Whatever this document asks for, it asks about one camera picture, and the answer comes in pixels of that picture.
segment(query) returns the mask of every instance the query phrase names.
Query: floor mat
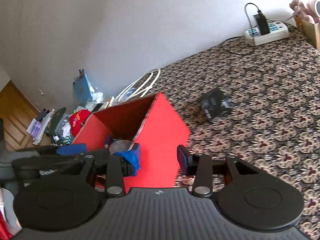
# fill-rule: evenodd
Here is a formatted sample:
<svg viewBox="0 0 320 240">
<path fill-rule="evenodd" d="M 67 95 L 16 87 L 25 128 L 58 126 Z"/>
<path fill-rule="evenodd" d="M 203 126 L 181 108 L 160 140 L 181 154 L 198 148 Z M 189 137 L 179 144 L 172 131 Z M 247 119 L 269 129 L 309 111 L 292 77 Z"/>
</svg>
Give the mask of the floor mat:
<svg viewBox="0 0 320 240">
<path fill-rule="evenodd" d="M 320 236 L 320 56 L 294 27 L 287 39 L 257 46 L 250 56 L 221 45 L 162 69 L 150 91 L 164 92 L 191 129 L 187 148 L 215 159 L 239 156 L 296 187 L 305 208 L 298 227 Z M 224 44 L 252 50 L 243 38 Z M 208 123 L 197 102 L 219 87 L 235 104 Z M 182 176 L 177 177 L 177 186 Z M 213 176 L 214 190 L 223 187 Z"/>
</svg>

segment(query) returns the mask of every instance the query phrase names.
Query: white wall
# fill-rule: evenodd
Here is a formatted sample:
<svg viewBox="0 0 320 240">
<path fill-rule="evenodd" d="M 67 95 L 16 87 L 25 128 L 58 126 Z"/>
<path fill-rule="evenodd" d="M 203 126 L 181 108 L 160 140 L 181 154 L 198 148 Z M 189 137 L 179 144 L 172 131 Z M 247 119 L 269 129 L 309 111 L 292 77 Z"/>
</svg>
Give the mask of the white wall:
<svg viewBox="0 0 320 240">
<path fill-rule="evenodd" d="M 150 69 L 243 35 L 245 3 L 283 18 L 291 1 L 0 0 L 0 64 L 41 108 L 71 106 L 79 68 L 116 94 Z"/>
<path fill-rule="evenodd" d="M 6 73 L 6 71 L 3 69 L 3 67 L 0 66 L 0 91 L 4 88 L 4 86 L 10 81 L 10 77 Z"/>
</svg>

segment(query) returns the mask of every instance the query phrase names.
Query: door panel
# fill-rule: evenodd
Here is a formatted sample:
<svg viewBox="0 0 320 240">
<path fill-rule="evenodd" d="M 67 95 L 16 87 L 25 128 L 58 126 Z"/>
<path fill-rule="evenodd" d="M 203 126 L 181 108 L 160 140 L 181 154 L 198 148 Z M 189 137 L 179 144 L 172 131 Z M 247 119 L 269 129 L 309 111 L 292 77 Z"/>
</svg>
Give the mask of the door panel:
<svg viewBox="0 0 320 240">
<path fill-rule="evenodd" d="M 36 109 L 9 82 L 0 92 L 0 118 L 4 120 L 4 139 L 10 151 L 33 147 L 32 137 L 26 132 L 33 118 L 37 117 Z M 46 136 L 44 143 L 49 144 Z"/>
</svg>

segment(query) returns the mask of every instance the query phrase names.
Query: coiled white cable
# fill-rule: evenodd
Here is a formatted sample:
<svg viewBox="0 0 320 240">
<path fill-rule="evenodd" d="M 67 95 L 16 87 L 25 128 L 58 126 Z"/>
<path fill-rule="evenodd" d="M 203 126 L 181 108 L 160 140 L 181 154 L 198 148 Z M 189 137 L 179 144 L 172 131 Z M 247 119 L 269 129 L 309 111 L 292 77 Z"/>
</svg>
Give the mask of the coiled white cable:
<svg viewBox="0 0 320 240">
<path fill-rule="evenodd" d="M 154 75 L 154 72 L 158 72 L 156 77 L 154 78 L 154 80 L 150 83 L 150 85 L 148 85 L 146 88 L 142 89 L 150 80 L 151 78 L 153 77 Z M 121 102 L 125 102 L 125 101 L 128 101 L 129 99 L 137 96 L 137 95 L 140 95 L 140 97 L 144 97 L 145 94 L 152 88 L 152 86 L 154 85 L 154 83 L 156 82 L 156 80 L 158 79 L 158 77 L 160 76 L 160 73 L 161 73 L 161 70 L 159 68 L 156 68 L 156 69 L 153 69 L 151 71 L 149 71 L 148 73 L 144 74 L 143 76 L 141 76 L 139 79 L 137 79 L 136 81 L 132 82 L 129 86 L 127 86 L 124 90 L 122 90 L 119 95 L 117 95 L 116 99 L 115 99 L 115 102 L 116 103 L 121 103 Z M 146 75 L 149 75 L 149 77 L 147 78 L 147 80 L 141 85 L 139 86 L 130 96 L 128 96 L 127 98 L 123 98 L 123 96 L 126 96 L 129 92 L 129 90 L 134 87 L 134 85 L 136 83 L 138 83 L 141 79 L 143 79 Z"/>
</svg>

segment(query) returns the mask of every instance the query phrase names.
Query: cardboard box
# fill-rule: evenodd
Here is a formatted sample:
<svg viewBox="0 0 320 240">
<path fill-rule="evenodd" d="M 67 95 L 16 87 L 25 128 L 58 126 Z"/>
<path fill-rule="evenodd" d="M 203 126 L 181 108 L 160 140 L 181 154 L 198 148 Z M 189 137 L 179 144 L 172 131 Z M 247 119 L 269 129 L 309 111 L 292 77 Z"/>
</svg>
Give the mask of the cardboard box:
<svg viewBox="0 0 320 240">
<path fill-rule="evenodd" d="M 177 146 L 186 145 L 190 131 L 162 93 L 146 96 L 90 115 L 73 141 L 87 150 L 104 146 L 108 135 L 140 143 L 137 176 L 125 177 L 130 187 L 173 187 L 179 170 Z"/>
<path fill-rule="evenodd" d="M 299 17 L 294 17 L 297 28 L 300 30 L 309 40 L 309 42 L 320 52 L 320 24 L 309 23 Z"/>
</svg>

